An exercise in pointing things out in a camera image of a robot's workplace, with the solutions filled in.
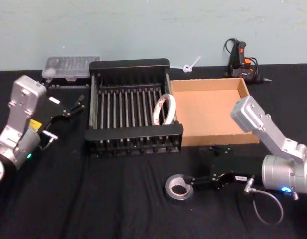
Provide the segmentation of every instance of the white zip tie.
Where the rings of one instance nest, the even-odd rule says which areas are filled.
[[[191,72],[192,68],[198,63],[198,61],[200,59],[201,59],[201,56],[198,56],[198,58],[191,64],[191,66],[189,66],[189,65],[184,65],[183,67],[181,67],[181,66],[170,66],[170,68],[180,69],[180,70],[183,70],[185,73]]]

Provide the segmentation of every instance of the black tablecloth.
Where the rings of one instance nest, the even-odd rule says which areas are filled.
[[[172,70],[171,79],[220,78],[224,67],[198,67],[191,73]],[[252,96],[289,138],[307,146],[307,65],[266,65],[260,72],[273,81],[249,86]],[[13,81],[41,71],[0,72],[0,132],[8,116]],[[50,88],[48,94],[70,106],[89,89]],[[307,238],[307,195],[298,201],[276,195],[285,210],[278,226],[266,226],[255,215],[243,185],[194,194],[174,205],[163,192],[167,178],[206,174],[204,148],[181,153],[90,159],[84,147],[88,110],[51,131],[59,139],[42,156],[19,171],[9,195],[0,203],[2,238]],[[265,156],[262,144],[235,146],[236,155]],[[279,217],[277,206],[257,197],[267,220]]]

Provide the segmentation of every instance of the duct tape roll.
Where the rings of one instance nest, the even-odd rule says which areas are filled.
[[[175,115],[175,98],[173,95],[170,94],[164,94],[160,97],[160,99],[158,100],[154,111],[153,111],[153,123],[154,125],[160,125],[160,111],[163,107],[163,104],[165,101],[169,101],[169,110],[168,110],[168,115],[167,117],[164,119],[164,123],[163,124],[171,124]]]
[[[174,203],[184,203],[192,196],[193,187],[185,183],[183,174],[175,174],[165,183],[165,191],[167,197]]]

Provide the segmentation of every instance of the cardboard box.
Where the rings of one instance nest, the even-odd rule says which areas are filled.
[[[182,146],[259,143],[230,117],[236,102],[249,95],[243,79],[173,80],[171,88],[184,128]]]

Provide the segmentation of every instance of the light blue wall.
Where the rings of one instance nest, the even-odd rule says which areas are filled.
[[[77,55],[225,65],[230,37],[259,64],[307,63],[307,0],[0,0],[0,70]]]

